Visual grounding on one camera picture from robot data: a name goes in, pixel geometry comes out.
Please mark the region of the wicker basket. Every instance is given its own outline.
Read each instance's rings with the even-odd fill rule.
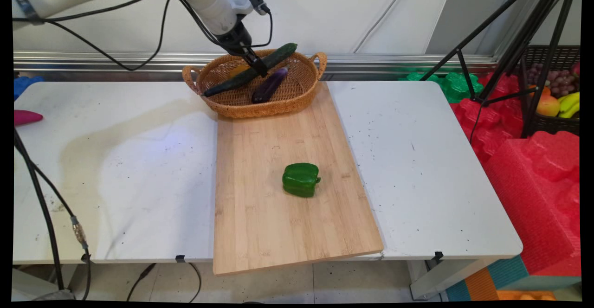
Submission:
[[[527,68],[533,63],[543,63],[547,57],[549,46],[531,45],[526,48],[523,53]],[[552,71],[560,71],[563,69],[570,69],[571,66],[580,60],[579,46],[557,46],[555,55],[551,61]],[[520,89],[525,90],[526,84],[526,70],[520,67],[519,73]],[[531,98],[529,96],[522,96],[522,108],[524,112],[530,107]],[[526,135],[533,135],[537,130],[543,130],[552,134],[564,130],[575,135],[580,135],[580,120],[570,118],[559,118],[558,116],[545,116],[538,113],[534,114],[531,122],[524,122],[526,126]]]
[[[259,57],[268,56],[274,50],[256,51]],[[314,60],[320,60],[317,68]],[[229,71],[238,65],[246,64],[241,57],[225,55],[214,59],[204,66],[202,71],[187,65],[182,70],[182,76],[187,86],[200,95],[213,111],[230,118],[250,118],[254,116],[271,116],[273,114],[288,113],[308,107],[316,96],[316,84],[326,69],[326,55],[322,52],[308,58],[300,53],[293,53],[290,57],[274,66],[269,71],[272,75],[278,69],[289,65],[289,74],[284,78],[270,101],[253,104],[251,101],[254,91],[265,81],[256,77],[245,86],[237,90],[221,92],[214,96],[205,97],[204,91],[213,88],[229,78]],[[191,71],[198,74],[196,84]]]

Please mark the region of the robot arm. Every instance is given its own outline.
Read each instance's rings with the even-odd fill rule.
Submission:
[[[13,18],[48,18],[58,12],[91,0],[13,0]],[[195,10],[206,28],[215,35],[222,47],[234,56],[243,56],[246,62],[255,67],[263,76],[263,63],[250,46],[251,37],[241,20],[252,10],[255,2],[259,14],[269,12],[262,0],[186,0]],[[13,21],[13,30],[25,26],[25,22]]]

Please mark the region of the green bell pepper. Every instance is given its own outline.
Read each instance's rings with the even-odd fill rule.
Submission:
[[[316,192],[320,169],[310,163],[290,164],[284,169],[283,188],[286,192],[303,198],[311,198]]]

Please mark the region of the wooden cutting board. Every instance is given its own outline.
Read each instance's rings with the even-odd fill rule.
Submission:
[[[330,92],[302,111],[219,116],[216,275],[377,253],[384,249]],[[320,169],[313,198],[286,193],[284,168]]]

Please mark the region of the fruit basket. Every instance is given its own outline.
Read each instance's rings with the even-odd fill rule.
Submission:
[[[547,57],[549,46],[546,45],[531,45],[526,48],[522,54],[522,63],[520,65],[519,86],[520,90],[528,88],[529,70],[534,63],[543,63]],[[551,61],[551,71],[562,71],[570,69],[573,64],[580,61],[580,46],[557,46],[555,54]],[[526,116],[526,110],[530,107],[532,97],[522,96],[522,110]],[[556,133],[561,130],[580,134],[580,120],[575,118],[559,118],[557,116],[545,116],[535,113],[531,122],[524,122],[526,125],[527,135],[532,135],[537,130],[543,130],[549,133]]]

